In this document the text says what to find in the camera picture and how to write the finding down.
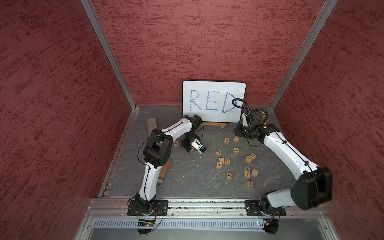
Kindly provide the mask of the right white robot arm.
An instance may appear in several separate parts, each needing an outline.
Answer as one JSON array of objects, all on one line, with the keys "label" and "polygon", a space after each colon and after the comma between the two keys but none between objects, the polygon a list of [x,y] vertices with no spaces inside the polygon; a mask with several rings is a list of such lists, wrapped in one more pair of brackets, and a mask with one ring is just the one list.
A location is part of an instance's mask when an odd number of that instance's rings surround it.
[{"label": "right white robot arm", "polygon": [[271,216],[283,207],[309,210],[333,198],[333,173],[327,167],[320,168],[310,161],[284,137],[273,124],[259,125],[251,130],[239,124],[234,129],[237,137],[257,139],[272,150],[288,167],[296,179],[291,189],[272,191],[261,196],[259,209]]}]

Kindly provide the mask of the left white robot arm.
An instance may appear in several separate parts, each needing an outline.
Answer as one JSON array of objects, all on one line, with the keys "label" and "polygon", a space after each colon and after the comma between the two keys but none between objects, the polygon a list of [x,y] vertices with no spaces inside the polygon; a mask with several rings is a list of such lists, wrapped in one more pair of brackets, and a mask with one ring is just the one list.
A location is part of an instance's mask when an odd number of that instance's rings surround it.
[{"label": "left white robot arm", "polygon": [[155,197],[157,194],[157,182],[163,166],[170,158],[174,141],[184,136],[182,147],[189,153],[191,149],[197,150],[199,154],[204,153],[207,148],[196,131],[203,124],[200,116],[184,115],[172,126],[159,130],[153,129],[147,141],[141,145],[143,149],[145,174],[142,186],[135,195],[135,201],[139,210],[145,215],[151,214],[155,208]]}]

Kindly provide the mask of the wooden block letter L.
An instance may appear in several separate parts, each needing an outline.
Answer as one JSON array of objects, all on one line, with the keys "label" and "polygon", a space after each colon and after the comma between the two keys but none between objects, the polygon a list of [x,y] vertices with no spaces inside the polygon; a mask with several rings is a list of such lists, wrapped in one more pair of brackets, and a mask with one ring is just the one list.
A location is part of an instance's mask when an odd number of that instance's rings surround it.
[{"label": "wooden block letter L", "polygon": [[222,154],[222,152],[221,152],[220,150],[216,150],[216,151],[215,151],[215,154],[216,154],[217,157],[220,157],[221,154]]}]

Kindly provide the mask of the wooden block letter T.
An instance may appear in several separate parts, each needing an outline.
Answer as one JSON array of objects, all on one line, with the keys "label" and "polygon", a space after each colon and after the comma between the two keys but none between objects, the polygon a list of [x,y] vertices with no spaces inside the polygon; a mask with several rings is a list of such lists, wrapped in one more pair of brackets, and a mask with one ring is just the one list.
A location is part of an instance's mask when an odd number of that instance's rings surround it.
[{"label": "wooden block letter T", "polygon": [[249,179],[251,175],[251,168],[248,166],[245,166],[244,170],[244,178]]}]

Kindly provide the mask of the wooden block letter i front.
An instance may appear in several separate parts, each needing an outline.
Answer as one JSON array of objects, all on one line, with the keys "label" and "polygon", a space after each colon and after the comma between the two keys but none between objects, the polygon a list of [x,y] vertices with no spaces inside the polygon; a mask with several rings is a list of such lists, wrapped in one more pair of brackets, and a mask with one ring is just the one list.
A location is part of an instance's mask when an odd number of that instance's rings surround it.
[{"label": "wooden block letter i front", "polygon": [[253,188],[254,187],[253,181],[250,181],[250,180],[246,181],[246,185],[247,185],[248,188]]}]

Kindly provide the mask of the pens in cup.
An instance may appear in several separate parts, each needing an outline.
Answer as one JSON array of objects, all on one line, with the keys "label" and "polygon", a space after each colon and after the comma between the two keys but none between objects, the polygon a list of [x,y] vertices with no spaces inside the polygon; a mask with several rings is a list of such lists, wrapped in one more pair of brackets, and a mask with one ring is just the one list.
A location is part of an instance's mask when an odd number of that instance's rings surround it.
[{"label": "pens in cup", "polygon": [[262,120],[265,120],[268,116],[268,113],[265,111],[260,111],[260,115],[261,115]]}]

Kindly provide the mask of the wooden board stand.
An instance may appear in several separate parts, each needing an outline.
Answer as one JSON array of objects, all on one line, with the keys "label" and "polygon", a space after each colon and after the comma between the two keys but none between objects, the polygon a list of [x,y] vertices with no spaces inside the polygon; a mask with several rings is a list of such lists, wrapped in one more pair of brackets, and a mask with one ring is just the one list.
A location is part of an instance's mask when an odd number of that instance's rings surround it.
[{"label": "wooden board stand", "polygon": [[214,123],[214,122],[203,122],[204,126],[216,126],[221,127],[222,129],[227,125],[226,123]]}]

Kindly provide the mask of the brown plaid pencil case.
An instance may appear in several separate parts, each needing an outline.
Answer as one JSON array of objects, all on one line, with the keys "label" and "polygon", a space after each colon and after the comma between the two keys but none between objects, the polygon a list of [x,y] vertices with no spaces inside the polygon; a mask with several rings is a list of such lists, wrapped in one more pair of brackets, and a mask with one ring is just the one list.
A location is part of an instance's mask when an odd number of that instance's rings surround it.
[{"label": "brown plaid pencil case", "polygon": [[158,177],[157,185],[161,185],[164,182],[164,180],[167,176],[168,170],[170,168],[170,165],[171,165],[171,159],[169,159],[166,162],[166,164],[164,166],[162,166],[162,169],[161,169],[159,177]]}]

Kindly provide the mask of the grey rectangular eraser block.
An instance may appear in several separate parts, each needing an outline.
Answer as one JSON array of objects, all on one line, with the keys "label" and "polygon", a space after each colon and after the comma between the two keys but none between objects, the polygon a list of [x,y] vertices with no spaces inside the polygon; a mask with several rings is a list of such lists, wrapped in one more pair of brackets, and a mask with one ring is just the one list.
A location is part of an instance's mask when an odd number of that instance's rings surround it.
[{"label": "grey rectangular eraser block", "polygon": [[154,129],[158,128],[157,119],[156,118],[148,118],[147,119],[147,125],[148,125],[148,135],[150,136],[152,131]]}]

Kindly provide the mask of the wooden block right of T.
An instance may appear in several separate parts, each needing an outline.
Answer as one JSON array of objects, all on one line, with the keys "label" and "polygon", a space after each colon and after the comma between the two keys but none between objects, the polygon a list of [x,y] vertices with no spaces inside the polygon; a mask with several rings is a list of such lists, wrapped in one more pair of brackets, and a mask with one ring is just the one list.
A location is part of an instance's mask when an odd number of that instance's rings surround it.
[{"label": "wooden block right of T", "polygon": [[256,177],[257,175],[258,175],[258,171],[256,170],[256,169],[253,169],[253,171],[251,172],[251,175],[253,176],[253,177]]}]

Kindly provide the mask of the white dry-erase board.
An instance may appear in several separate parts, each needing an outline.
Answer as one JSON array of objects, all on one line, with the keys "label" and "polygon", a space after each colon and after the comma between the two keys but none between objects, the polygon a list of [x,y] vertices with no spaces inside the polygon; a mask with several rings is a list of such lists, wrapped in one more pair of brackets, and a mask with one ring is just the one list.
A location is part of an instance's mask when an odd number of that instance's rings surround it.
[{"label": "white dry-erase board", "polygon": [[183,114],[198,115],[204,122],[238,123],[242,110],[232,100],[243,100],[246,87],[242,82],[183,81]]}]

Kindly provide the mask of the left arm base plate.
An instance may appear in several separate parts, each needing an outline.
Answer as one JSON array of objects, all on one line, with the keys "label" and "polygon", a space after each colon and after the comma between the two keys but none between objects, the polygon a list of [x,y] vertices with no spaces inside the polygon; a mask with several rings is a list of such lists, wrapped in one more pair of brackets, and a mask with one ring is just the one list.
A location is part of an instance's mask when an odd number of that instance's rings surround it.
[{"label": "left arm base plate", "polygon": [[137,201],[131,200],[128,204],[128,216],[166,216],[168,200]]}]

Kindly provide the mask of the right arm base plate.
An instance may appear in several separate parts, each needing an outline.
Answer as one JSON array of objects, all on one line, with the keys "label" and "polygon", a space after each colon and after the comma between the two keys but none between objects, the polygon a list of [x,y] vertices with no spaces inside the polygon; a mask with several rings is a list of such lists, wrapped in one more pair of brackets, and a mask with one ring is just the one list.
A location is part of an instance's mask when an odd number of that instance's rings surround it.
[{"label": "right arm base plate", "polygon": [[280,216],[285,217],[287,215],[284,207],[267,207],[266,209],[264,209],[260,204],[260,200],[246,200],[244,201],[244,203],[248,217],[272,218]]}]

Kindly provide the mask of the aluminium front rail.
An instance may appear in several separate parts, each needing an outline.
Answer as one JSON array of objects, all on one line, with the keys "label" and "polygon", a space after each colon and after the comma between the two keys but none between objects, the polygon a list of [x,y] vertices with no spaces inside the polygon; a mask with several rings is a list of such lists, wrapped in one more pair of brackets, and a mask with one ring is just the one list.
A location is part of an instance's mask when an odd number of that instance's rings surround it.
[{"label": "aluminium front rail", "polygon": [[[128,198],[91,199],[86,217],[127,218]],[[246,218],[244,199],[183,199],[169,198],[166,218]],[[282,219],[328,219],[324,205],[303,211],[298,207],[285,207]]]}]

